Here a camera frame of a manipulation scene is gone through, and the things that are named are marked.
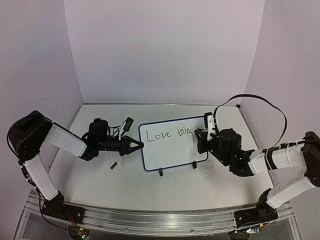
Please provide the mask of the red marker cap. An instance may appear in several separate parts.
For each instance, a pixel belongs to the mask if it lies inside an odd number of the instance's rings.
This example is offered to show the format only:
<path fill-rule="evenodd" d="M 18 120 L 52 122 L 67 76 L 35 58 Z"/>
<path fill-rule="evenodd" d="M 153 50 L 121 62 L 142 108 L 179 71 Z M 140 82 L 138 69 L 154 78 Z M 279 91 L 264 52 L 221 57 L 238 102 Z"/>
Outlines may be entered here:
<path fill-rule="evenodd" d="M 115 162 L 115 163 L 110 167 L 110 169 L 113 170 L 113 169 L 117 166 L 117 164 L 118 164 L 118 163 Z"/>

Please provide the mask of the blue framed whiteboard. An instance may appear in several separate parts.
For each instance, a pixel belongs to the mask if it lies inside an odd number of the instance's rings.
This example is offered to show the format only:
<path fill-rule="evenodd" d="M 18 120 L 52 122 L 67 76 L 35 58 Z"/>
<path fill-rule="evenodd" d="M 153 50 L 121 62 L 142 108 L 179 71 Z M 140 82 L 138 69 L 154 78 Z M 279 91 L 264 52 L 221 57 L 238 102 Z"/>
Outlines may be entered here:
<path fill-rule="evenodd" d="M 194 116 L 143 123 L 138 127 L 143 168 L 147 172 L 204 162 L 207 152 L 198 153 L 195 130 L 204 129 L 204 118 Z"/>

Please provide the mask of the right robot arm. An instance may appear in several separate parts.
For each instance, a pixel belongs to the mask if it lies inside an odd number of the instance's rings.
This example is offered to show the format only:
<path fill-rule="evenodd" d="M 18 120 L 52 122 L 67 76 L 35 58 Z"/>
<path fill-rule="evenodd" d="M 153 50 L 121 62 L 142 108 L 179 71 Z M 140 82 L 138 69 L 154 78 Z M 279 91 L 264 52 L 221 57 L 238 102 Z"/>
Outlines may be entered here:
<path fill-rule="evenodd" d="M 210 153 L 238 177 L 252 177 L 267 171 L 302 167 L 304 170 L 285 185 L 265 190 L 254 208 L 234 212 L 236 228 L 269 223 L 278 218 L 277 209 L 301 193 L 320 186 L 320 138 L 313 131 L 302 139 L 269 149 L 242 150 L 242 137 L 232 128 L 218 136 L 195 130 L 197 150 Z"/>

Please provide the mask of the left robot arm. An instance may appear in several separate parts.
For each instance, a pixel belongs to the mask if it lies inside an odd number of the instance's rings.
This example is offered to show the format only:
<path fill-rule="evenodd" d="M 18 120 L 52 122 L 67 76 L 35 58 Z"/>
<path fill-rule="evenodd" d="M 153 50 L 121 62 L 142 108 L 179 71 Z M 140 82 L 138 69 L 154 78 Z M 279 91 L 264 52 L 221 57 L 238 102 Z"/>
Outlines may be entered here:
<path fill-rule="evenodd" d="M 44 146 L 52 145 L 86 162 L 97 158 L 101 152 L 116 152 L 120 156 L 126 156 L 144 147 L 143 142 L 126 134 L 133 122 L 128 117 L 122 125 L 110 126 L 107 120 L 95 118 L 89 124 L 87 132 L 78 136 L 34 110 L 9 128 L 7 145 L 17 157 L 27 182 L 43 198 L 39 207 L 43 216 L 79 224 L 85 214 L 83 207 L 65 202 L 64 195 L 44 165 Z"/>

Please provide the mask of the aluminium front rail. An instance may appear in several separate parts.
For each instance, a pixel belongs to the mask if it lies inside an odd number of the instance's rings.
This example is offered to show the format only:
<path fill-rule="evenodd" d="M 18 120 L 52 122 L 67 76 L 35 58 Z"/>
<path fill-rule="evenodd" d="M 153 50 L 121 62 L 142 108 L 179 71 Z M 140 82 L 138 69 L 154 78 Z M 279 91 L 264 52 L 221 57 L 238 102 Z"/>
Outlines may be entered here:
<path fill-rule="evenodd" d="M 79 213 L 80 222 L 77 223 L 80 227 L 115 234 L 156 237 L 209 236 L 235 230 L 239 232 L 241 228 L 236 223 L 235 213 L 255 206 L 255 204 L 246 204 L 203 210 L 147 211 L 112 209 L 71 202 L 65 204 L 82 210 Z M 39 197 L 32 191 L 20 216 L 14 240 L 23 238 L 31 213 L 41 217 Z M 274 230 L 273 233 L 286 234 L 292 236 L 293 240 L 301 240 L 301 233 L 290 202 L 280 206 L 277 214 L 277 219 L 263 222 L 263 229 L 268 228 Z M 276 223 L 280 221 L 288 221 L 287 230 L 275 230 Z"/>

